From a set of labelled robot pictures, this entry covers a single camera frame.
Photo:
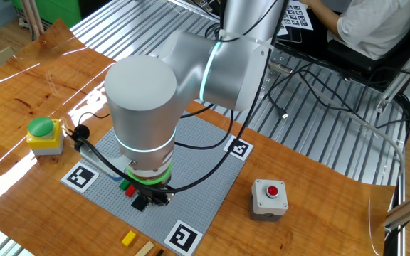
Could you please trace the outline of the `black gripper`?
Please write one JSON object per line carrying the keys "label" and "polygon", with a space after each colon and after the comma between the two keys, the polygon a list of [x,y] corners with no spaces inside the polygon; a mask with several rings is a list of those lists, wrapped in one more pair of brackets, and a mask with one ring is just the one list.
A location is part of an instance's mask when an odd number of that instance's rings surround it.
{"label": "black gripper", "polygon": [[136,186],[137,197],[133,201],[134,207],[146,207],[149,204],[158,205],[158,206],[167,206],[171,199],[171,193],[165,192],[154,192],[146,188],[139,188]]}

